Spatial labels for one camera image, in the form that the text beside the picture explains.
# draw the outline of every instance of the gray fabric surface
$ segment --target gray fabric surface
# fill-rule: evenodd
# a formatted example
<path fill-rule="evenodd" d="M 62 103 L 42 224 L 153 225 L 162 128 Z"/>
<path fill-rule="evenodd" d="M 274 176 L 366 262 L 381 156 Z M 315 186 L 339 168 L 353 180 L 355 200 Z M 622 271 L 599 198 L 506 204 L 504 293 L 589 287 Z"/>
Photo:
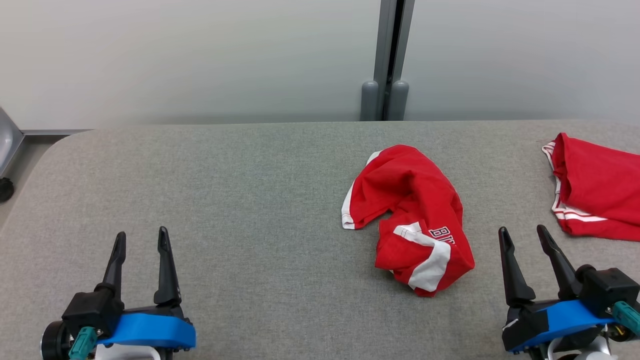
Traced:
<path fill-rule="evenodd" d="M 45 326 L 102 279 L 119 231 L 128 237 L 123 301 L 151 305 L 165 225 L 198 332 L 198 348 L 176 360 L 516 359 L 500 339 L 500 226 L 538 299 L 555 298 L 557 285 L 537 224 L 576 267 L 618 266 L 640 279 L 640 243 L 569 238 L 558 227 L 540 148 L 560 131 L 640 153 L 639 128 L 576 121 L 166 126 L 66 138 L 36 166 L 0 236 L 2 357 L 38 358 Z M 431 158 L 465 207 L 476 269 L 433 299 L 373 267 L 377 222 L 340 226 L 369 155 L 397 143 Z M 633 359 L 640 343 L 613 349 Z"/>

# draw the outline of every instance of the white trim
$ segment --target white trim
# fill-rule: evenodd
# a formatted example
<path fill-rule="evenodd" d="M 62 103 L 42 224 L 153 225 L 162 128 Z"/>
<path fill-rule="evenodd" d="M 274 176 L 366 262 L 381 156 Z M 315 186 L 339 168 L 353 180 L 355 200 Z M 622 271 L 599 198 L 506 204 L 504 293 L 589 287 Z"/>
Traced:
<path fill-rule="evenodd" d="M 417 222 L 396 226 L 394 234 L 422 246 L 433 247 L 429 258 L 413 269 L 408 285 L 412 289 L 436 291 L 451 259 L 451 245 L 422 234 L 420 224 Z"/>
<path fill-rule="evenodd" d="M 544 152 L 545 155 L 547 155 L 549 164 L 551 164 L 551 170 L 555 170 L 554 162 L 551 158 L 551 155 L 554 153 L 555 148 L 556 148 L 556 142 L 550 142 L 542 147 L 542 152 Z M 559 220 L 579 220 L 582 222 L 597 222 L 597 221 L 608 220 L 607 218 L 597 217 L 586 211 L 574 208 L 572 206 L 566 205 L 565 203 L 561 202 L 560 187 L 561 187 L 560 178 L 556 176 L 556 197 L 554 199 L 554 203 L 551 205 L 551 211 Z"/>
<path fill-rule="evenodd" d="M 367 160 L 367 165 L 375 158 L 380 155 L 382 151 L 376 151 Z M 355 184 L 355 180 L 351 183 L 351 187 L 347 192 L 347 196 L 344 198 L 344 202 L 342 202 L 342 227 L 349 230 L 355 230 L 356 224 L 353 222 L 353 218 L 351 217 L 351 194 L 353 193 L 353 184 Z"/>
<path fill-rule="evenodd" d="M 342 227 L 345 229 L 355 230 L 356 224 L 353 223 L 353 218 L 350 214 L 351 209 L 351 193 L 353 192 L 353 183 L 351 183 L 351 187 L 347 192 L 347 196 L 344 198 L 344 202 L 342 203 Z"/>
<path fill-rule="evenodd" d="M 373 154 L 371 154 L 371 156 L 369 156 L 369 159 L 367 160 L 367 165 L 368 165 L 371 161 L 373 161 L 373 159 L 377 158 L 377 157 L 378 157 L 378 155 L 380 155 L 380 153 L 381 153 L 381 152 L 382 152 L 382 150 L 380 150 L 380 151 L 376 151 L 376 152 L 374 152 Z"/>

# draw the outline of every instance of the black caster wheel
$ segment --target black caster wheel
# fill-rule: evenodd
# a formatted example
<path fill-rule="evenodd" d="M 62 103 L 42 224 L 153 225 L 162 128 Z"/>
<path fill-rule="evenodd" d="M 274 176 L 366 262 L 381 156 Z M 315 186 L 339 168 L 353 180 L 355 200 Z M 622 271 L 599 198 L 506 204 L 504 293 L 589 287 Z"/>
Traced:
<path fill-rule="evenodd" d="M 7 177 L 0 179 L 0 202 L 5 202 L 13 196 L 15 188 L 13 183 Z"/>
<path fill-rule="evenodd" d="M 68 360 L 71 336 L 62 321 L 47 326 L 40 340 L 40 355 L 43 360 Z"/>

